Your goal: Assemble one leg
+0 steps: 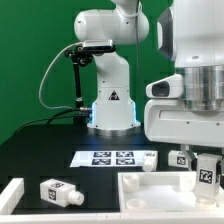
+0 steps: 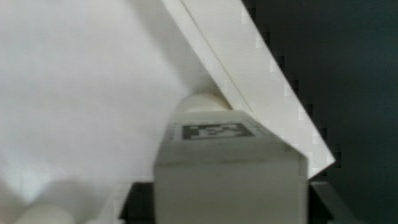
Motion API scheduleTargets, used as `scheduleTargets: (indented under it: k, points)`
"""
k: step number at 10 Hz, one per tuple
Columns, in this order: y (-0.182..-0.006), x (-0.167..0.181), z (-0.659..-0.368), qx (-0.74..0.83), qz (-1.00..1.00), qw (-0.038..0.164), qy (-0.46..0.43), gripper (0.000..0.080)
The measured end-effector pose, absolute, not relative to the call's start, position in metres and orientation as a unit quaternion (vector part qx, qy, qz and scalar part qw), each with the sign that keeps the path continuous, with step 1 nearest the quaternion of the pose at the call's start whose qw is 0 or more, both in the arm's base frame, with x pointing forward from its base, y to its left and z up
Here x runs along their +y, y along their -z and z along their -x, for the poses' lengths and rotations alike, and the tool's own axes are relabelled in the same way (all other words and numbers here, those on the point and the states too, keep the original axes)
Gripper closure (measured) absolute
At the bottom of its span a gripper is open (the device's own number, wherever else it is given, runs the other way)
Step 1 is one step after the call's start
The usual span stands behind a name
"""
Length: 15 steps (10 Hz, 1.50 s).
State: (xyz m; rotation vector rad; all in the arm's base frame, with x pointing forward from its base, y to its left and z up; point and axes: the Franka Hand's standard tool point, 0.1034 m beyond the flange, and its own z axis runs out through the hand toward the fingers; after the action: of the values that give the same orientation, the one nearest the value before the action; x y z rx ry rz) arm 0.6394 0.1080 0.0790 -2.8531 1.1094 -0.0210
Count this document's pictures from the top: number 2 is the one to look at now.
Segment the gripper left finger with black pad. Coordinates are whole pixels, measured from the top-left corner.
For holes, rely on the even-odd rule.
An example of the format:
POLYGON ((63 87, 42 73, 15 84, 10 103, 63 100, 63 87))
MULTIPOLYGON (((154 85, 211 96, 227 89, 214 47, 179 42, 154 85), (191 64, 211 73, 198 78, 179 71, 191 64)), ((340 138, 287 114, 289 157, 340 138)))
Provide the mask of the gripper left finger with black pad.
POLYGON ((97 224, 156 224, 152 183, 115 187, 97 216, 97 224))

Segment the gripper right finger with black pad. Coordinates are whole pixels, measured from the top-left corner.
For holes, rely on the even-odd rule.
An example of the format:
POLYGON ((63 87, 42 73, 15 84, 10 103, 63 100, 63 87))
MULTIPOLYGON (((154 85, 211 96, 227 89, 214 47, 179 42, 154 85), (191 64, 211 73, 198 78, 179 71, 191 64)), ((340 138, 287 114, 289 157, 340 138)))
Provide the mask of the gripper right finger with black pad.
POLYGON ((308 224, 355 224, 355 215, 330 183, 308 182, 308 224))

